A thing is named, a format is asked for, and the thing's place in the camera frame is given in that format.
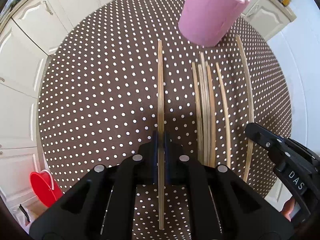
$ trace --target red object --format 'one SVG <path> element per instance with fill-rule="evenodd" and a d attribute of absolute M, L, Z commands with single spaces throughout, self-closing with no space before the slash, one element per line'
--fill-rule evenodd
<path fill-rule="evenodd" d="M 63 195 L 58 184 L 47 170 L 43 170 L 40 173 L 31 172 L 30 183 L 38 199 L 47 207 L 50 207 Z"/>

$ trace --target red bucket handle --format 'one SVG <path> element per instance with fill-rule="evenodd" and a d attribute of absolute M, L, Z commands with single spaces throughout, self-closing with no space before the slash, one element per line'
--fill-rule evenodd
<path fill-rule="evenodd" d="M 51 173 L 49 171 L 47 171 L 47 170 L 42 170 L 41 172 L 46 172 L 46 173 L 49 174 L 49 177 L 51 179 L 51 189 L 54 190 L 53 177 L 52 177 Z"/>

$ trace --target silver cabinet handle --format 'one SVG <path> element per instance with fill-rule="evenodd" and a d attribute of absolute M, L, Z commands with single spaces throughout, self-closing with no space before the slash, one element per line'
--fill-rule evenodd
<path fill-rule="evenodd" d="M 44 3 L 44 5 L 45 5 L 48 13 L 50 13 L 51 15 L 53 15 L 53 12 L 49 9 L 49 6 L 48 6 L 48 4 L 47 4 L 47 1 L 46 1 L 46 0 L 43 0 L 43 3 Z"/>
<path fill-rule="evenodd" d="M 252 10 L 252 12 L 247 16 L 247 18 L 249 18 L 249 17 L 251 17 L 252 15 L 254 15 L 254 14 L 258 11 L 258 9 L 259 9 L 259 5 L 256 4 L 256 5 L 254 6 L 254 9 Z"/>

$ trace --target brown polka dot tablecloth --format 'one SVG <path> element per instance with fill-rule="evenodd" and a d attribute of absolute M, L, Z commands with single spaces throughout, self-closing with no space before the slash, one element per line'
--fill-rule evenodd
<path fill-rule="evenodd" d="M 191 62 L 199 51 L 211 66 L 216 109 L 216 163 L 226 163 L 224 115 L 215 62 L 228 99 L 231 168 L 244 174 L 248 96 L 239 34 L 247 56 L 255 122 L 276 134 L 291 132 L 291 106 L 281 68 L 258 32 L 239 18 L 214 48 L 179 32 L 185 0 L 115 0 L 94 11 L 66 36 L 47 70 L 40 98 L 45 157 L 65 192 L 92 167 L 111 167 L 136 153 L 157 129 L 157 40 L 163 43 L 165 130 L 186 154 L 197 154 Z M 267 152 L 254 145 L 248 184 L 265 196 L 276 177 Z M 165 230 L 158 229 L 157 186 L 137 187 L 132 239 L 189 239 L 187 191 L 166 186 Z"/>

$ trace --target gray round pivot pin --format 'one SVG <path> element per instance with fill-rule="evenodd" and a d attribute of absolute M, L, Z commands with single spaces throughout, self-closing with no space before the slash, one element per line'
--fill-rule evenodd
<path fill-rule="evenodd" d="M 99 164 L 99 165 L 96 165 L 93 169 L 95 172 L 102 172 L 104 170 L 104 166 Z"/>
<path fill-rule="evenodd" d="M 182 162 L 187 162 L 188 160 L 190 160 L 188 155 L 180 155 L 179 160 Z"/>
<path fill-rule="evenodd" d="M 227 172 L 228 171 L 228 167 L 227 166 L 225 166 L 225 165 L 220 165 L 220 166 L 218 166 L 218 171 L 220 171 L 220 172 Z"/>
<path fill-rule="evenodd" d="M 135 154 L 133 155 L 132 159 L 136 162 L 141 161 L 142 160 L 142 155 L 140 154 Z"/>

